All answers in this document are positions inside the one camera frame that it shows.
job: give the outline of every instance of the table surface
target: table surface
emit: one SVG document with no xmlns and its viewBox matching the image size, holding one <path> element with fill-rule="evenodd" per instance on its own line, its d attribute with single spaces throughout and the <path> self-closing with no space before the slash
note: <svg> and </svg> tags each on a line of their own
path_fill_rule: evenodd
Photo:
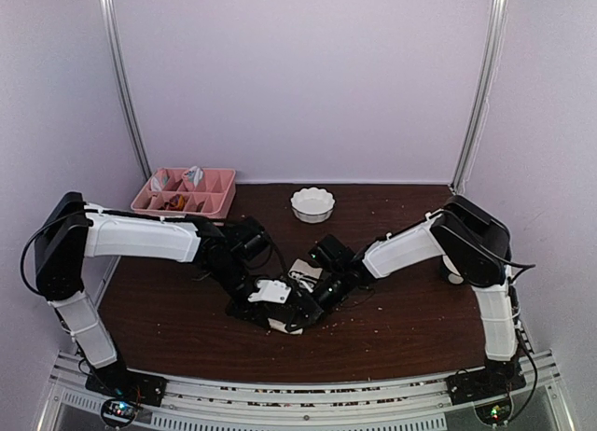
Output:
<svg viewBox="0 0 597 431">
<path fill-rule="evenodd" d="M 319 225 L 296 220 L 301 186 L 238 186 L 229 218 L 255 216 L 289 264 L 333 233 L 353 250 L 419 221 L 450 197 L 443 186 L 323 186 L 336 198 Z M 100 314 L 131 368 L 234 382 L 350 382 L 483 364 L 483 329 L 469 286 L 438 277 L 433 258 L 355 291 L 301 336 L 268 332 L 224 313 L 228 296 L 190 264 L 124 257 Z M 264 270 L 276 274 L 275 258 Z"/>
</svg>

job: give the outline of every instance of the white bowl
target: white bowl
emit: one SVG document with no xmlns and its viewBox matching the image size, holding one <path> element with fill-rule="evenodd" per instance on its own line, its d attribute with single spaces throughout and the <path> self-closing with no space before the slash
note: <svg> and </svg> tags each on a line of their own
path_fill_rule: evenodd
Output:
<svg viewBox="0 0 597 431">
<path fill-rule="evenodd" d="M 292 195 L 290 203 L 295 216 L 305 223 L 326 221 L 334 210 L 334 197 L 322 188 L 304 188 Z"/>
</svg>

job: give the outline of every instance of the pink tray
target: pink tray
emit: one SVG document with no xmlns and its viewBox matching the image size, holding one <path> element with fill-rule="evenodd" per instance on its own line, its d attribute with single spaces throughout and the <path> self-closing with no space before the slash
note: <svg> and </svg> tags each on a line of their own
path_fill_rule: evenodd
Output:
<svg viewBox="0 0 597 431">
<path fill-rule="evenodd" d="M 203 179 L 193 187 L 183 181 L 187 168 L 159 168 L 157 174 L 169 177 L 163 191 L 152 191 L 151 180 L 143 186 L 131 204 L 138 214 L 153 216 L 197 215 L 208 218 L 226 218 L 236 194 L 236 172 L 230 168 L 203 168 Z M 175 195 L 185 198 L 183 211 L 159 210 Z"/>
</svg>

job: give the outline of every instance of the robotic arm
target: robotic arm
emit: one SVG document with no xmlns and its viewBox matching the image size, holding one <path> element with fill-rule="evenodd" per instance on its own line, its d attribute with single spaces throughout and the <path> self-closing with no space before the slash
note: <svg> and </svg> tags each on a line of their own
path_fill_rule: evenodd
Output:
<svg viewBox="0 0 597 431">
<path fill-rule="evenodd" d="M 284 273 L 250 274 L 246 262 L 274 246 L 253 218 L 216 224 L 197 216 L 154 217 L 106 210 L 66 194 L 35 235 L 36 286 L 68 328 L 92 372 L 87 387 L 159 405 L 161 377 L 127 370 L 118 347 L 85 293 L 85 257 L 168 258 L 208 271 L 230 296 L 227 313 L 261 327 L 296 332 L 317 323 L 349 293 L 419 261 L 443 256 L 450 280 L 473 286 L 486 337 L 486 365 L 448 379 L 453 403 L 524 386 L 517 359 L 517 314 L 507 228 L 475 204 L 452 197 L 411 228 L 388 234 L 355 254 L 328 235 L 311 251 L 325 271 L 313 287 Z"/>
</svg>

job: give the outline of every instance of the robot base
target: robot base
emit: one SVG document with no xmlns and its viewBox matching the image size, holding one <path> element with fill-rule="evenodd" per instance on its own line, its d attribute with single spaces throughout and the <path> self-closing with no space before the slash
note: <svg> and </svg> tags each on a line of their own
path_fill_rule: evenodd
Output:
<svg viewBox="0 0 597 431">
<path fill-rule="evenodd" d="M 166 392 L 166 379 L 156 375 L 147 375 L 145 373 L 138 373 L 129 371 L 131 377 L 131 385 L 139 386 L 141 392 L 141 399 L 139 403 L 148 406 L 160 406 L 161 400 Z M 112 396 L 114 393 L 109 391 L 101 384 L 94 375 L 90 375 L 85 383 L 85 388 L 102 394 L 103 396 Z M 123 399 L 135 404 L 137 402 L 137 392 L 130 391 Z"/>
<path fill-rule="evenodd" d="M 517 363 L 514 375 L 508 379 L 500 373 L 482 368 L 451 375 L 446 379 L 446 384 L 452 405 L 460 405 L 516 391 L 526 386 L 526 381 Z"/>
</svg>

